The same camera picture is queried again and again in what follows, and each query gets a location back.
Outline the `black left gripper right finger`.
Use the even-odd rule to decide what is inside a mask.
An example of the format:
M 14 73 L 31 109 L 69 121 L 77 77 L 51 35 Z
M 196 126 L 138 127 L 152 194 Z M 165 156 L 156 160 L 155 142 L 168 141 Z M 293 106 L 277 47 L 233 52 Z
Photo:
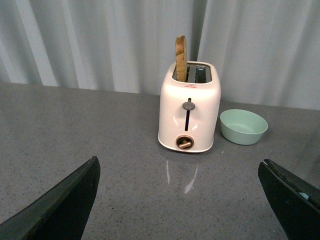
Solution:
M 289 240 L 320 238 L 320 190 L 270 159 L 259 164 L 258 178 Z

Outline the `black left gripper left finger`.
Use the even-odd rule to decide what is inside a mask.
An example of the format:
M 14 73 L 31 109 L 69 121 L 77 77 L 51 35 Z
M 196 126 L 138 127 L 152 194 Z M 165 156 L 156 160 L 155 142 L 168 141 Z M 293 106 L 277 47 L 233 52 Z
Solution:
M 101 167 L 93 156 L 0 225 L 2 240 L 80 240 L 96 199 Z

